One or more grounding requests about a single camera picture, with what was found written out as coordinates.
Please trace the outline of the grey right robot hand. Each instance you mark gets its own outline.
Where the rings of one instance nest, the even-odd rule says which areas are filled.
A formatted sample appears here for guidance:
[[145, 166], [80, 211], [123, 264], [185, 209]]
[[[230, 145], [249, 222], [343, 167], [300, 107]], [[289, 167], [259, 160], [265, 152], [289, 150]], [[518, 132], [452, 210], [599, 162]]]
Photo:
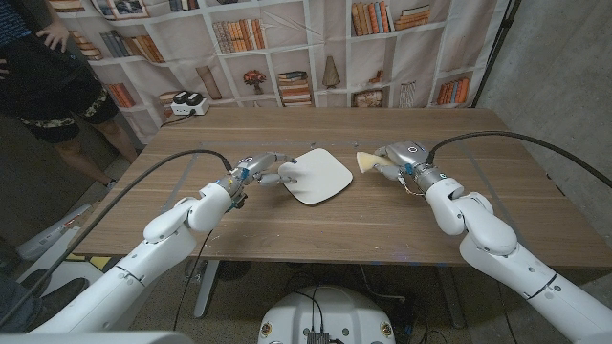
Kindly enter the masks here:
[[428, 151], [415, 141], [389, 144], [378, 148], [374, 154], [392, 161], [389, 166], [376, 167], [389, 180], [400, 182], [410, 178], [423, 192], [447, 177], [436, 166], [426, 162]]

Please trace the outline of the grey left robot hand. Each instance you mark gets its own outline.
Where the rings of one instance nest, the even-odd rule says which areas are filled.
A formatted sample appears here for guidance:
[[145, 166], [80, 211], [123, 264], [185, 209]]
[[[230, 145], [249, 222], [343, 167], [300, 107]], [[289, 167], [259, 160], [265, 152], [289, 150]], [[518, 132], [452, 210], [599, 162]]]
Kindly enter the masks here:
[[229, 193], [232, 206], [241, 208], [244, 205], [248, 198], [244, 192], [244, 187], [252, 182], [258, 182], [263, 186], [295, 183], [296, 179], [292, 177], [281, 176], [278, 173], [266, 173], [266, 170], [278, 161], [297, 163], [297, 160], [291, 156], [277, 152], [266, 152], [242, 159], [225, 177], [222, 177], [218, 183]]

